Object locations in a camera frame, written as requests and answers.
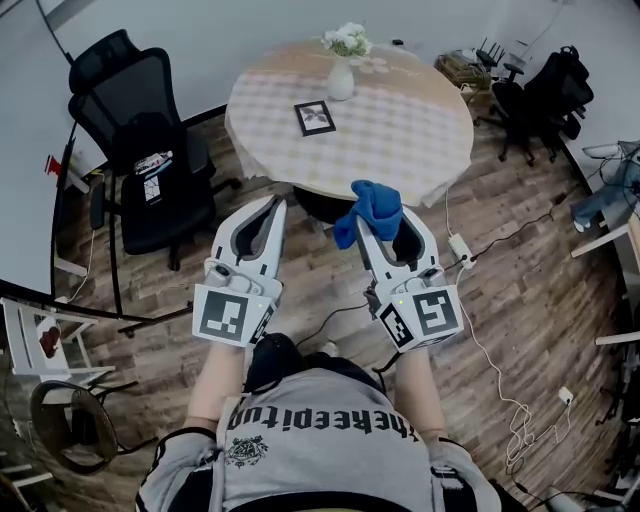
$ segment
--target white vase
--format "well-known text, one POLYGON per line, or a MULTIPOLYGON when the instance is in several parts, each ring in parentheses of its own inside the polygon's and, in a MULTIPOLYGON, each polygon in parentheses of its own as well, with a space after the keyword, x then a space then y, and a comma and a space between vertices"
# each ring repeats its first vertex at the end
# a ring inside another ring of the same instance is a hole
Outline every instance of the white vase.
POLYGON ((355 83, 349 60, 349 57, 336 57, 333 69, 329 73, 327 92, 334 100, 344 101, 353 96, 355 83))

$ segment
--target jeans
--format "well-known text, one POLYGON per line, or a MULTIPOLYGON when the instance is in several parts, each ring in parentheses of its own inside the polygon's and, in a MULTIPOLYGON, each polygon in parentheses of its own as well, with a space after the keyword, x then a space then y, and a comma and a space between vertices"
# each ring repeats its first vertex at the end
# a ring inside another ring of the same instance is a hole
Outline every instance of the jeans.
POLYGON ((640 183, 640 165, 632 160, 621 162, 613 178, 607 182, 608 184, 571 206, 573 220, 586 226, 598 212, 620 199, 626 199, 633 208, 638 200, 631 190, 634 182, 640 183))
POLYGON ((285 377, 311 368, 339 373, 383 393, 380 385, 357 364, 343 357, 331 357, 321 352, 303 357, 293 341, 284 334, 268 334, 258 342, 253 351, 244 392, 253 393, 273 383, 275 387, 285 377))

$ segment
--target shoe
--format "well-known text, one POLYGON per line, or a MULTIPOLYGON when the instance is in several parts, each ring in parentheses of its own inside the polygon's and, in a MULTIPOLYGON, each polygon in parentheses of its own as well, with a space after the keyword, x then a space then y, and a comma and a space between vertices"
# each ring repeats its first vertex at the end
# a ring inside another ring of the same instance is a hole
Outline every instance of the shoe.
POLYGON ((573 225, 576 227, 576 231, 578 233, 584 233, 585 229, 589 229, 591 227, 591 222, 587 222, 586 224, 582 225, 579 224, 577 220, 574 220, 573 225))
POLYGON ((318 352, 327 354, 329 357, 338 357, 338 346, 333 341, 327 341, 318 349, 318 352))

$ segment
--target blue towel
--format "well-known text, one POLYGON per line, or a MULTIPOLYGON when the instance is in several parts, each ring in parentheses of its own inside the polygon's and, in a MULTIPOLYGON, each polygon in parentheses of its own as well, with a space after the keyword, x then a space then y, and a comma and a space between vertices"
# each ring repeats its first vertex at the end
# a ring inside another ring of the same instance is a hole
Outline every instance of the blue towel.
POLYGON ((333 236, 338 248, 348 249, 356 241, 356 214, 369 224, 371 231, 381 240, 393 240, 402 220, 400 193, 367 180, 354 181, 351 190, 356 193, 358 200, 351 211, 336 222, 333 236))

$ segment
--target framed photo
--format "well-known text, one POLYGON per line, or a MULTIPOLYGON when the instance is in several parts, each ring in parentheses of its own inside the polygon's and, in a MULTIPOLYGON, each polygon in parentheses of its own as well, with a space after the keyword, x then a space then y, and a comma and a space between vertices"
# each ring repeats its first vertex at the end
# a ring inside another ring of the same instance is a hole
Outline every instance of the framed photo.
POLYGON ((324 101, 302 103, 294 105, 293 108, 296 110, 303 137, 336 131, 336 125, 333 124, 333 119, 331 119, 331 114, 329 114, 329 109, 324 101))

